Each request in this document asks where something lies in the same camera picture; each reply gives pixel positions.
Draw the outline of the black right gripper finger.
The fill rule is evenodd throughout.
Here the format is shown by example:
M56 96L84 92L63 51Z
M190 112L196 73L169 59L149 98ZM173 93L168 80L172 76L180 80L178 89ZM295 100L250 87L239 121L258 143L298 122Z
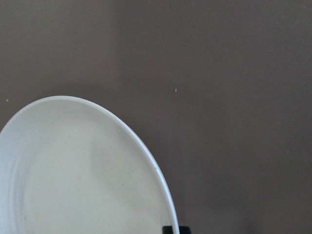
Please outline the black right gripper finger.
M172 226L163 226L162 227L163 234L174 234L174 230ZM191 234L191 228L188 226L179 226L179 234Z

